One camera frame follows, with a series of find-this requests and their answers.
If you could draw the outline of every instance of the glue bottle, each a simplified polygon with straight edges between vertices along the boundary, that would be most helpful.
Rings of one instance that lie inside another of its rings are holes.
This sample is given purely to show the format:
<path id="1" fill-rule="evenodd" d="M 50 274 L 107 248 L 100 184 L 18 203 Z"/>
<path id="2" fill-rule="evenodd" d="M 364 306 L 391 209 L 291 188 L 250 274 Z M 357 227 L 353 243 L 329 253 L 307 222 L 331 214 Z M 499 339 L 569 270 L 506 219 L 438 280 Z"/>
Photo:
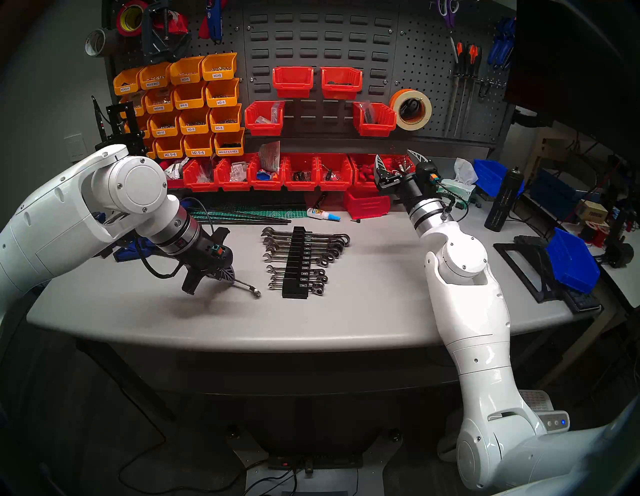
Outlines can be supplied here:
<path id="1" fill-rule="evenodd" d="M 329 212 L 325 212 L 324 210 L 318 209 L 308 209 L 307 217 L 313 217 L 314 219 L 324 219 L 324 220 L 340 220 L 337 215 L 330 214 Z"/>

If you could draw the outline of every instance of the spray can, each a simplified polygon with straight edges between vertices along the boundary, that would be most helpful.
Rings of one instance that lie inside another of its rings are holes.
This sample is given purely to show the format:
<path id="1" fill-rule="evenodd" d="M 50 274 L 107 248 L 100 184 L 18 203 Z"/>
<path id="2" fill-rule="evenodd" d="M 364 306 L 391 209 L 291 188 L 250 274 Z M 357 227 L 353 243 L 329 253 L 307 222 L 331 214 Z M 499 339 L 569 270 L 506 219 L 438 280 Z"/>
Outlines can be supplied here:
<path id="1" fill-rule="evenodd" d="M 500 232 L 504 222 L 509 216 L 511 207 L 518 198 L 518 190 L 522 185 L 523 179 L 524 176 L 517 167 L 507 171 L 500 185 L 498 196 L 495 197 L 491 211 L 486 218 L 484 227 L 492 231 Z"/>

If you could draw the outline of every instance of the blue storage bin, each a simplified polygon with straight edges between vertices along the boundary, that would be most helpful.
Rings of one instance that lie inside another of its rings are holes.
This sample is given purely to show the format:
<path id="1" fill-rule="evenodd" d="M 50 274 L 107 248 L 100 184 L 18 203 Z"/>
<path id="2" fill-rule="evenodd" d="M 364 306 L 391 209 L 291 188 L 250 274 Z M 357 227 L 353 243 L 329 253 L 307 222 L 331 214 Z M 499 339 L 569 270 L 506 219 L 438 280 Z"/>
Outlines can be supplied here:
<path id="1" fill-rule="evenodd" d="M 487 195 L 494 198 L 498 196 L 504 175 L 507 174 L 507 168 L 495 160 L 474 160 L 474 170 L 478 176 L 476 185 L 482 188 Z M 518 196 L 523 189 L 524 181 L 520 185 Z"/>
<path id="2" fill-rule="evenodd" d="M 591 292 L 600 277 L 600 269 L 583 240 L 556 227 L 547 253 L 556 280 L 583 293 Z"/>

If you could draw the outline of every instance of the gray tabletop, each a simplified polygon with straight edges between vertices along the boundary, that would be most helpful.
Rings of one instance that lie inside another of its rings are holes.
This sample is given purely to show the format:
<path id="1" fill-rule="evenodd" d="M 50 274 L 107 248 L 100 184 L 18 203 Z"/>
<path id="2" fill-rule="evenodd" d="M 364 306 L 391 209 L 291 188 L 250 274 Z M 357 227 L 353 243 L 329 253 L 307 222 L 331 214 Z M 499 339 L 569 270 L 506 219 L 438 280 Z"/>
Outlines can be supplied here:
<path id="1" fill-rule="evenodd" d="M 490 204 L 471 206 L 461 222 L 487 249 L 505 295 L 514 334 L 574 320 L 560 301 L 538 304 L 493 248 L 526 225 L 508 221 L 501 232 L 483 227 Z M 455 210 L 459 218 L 462 211 Z M 297 219 L 316 232 L 346 232 L 351 246 L 327 269 L 324 296 L 283 299 L 267 290 L 262 226 L 231 226 L 225 244 L 234 251 L 238 279 L 262 298 L 226 282 L 203 280 L 195 296 L 181 291 L 186 273 L 154 278 L 139 260 L 92 259 L 51 281 L 28 314 L 30 323 L 89 339 L 209 351 L 346 351 L 419 347 L 441 343 L 424 274 L 425 250 L 405 212 L 339 223 Z M 152 257 L 169 272 L 175 261 Z"/>

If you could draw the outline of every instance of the duct tape roll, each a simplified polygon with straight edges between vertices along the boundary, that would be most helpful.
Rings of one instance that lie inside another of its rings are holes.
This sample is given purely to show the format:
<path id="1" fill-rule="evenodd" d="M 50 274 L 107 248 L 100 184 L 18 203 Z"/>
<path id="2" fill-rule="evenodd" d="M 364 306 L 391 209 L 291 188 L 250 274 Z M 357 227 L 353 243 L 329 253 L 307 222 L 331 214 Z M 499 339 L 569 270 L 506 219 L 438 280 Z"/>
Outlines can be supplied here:
<path id="1" fill-rule="evenodd" d="M 121 7 L 116 16 L 116 26 L 122 36 L 140 36 L 145 8 L 147 3 L 140 0 L 131 0 Z"/>
<path id="2" fill-rule="evenodd" d="M 397 124 L 406 131 L 422 129 L 431 118 L 431 102 L 424 93 L 400 90 L 391 97 L 389 106 L 397 115 Z"/>

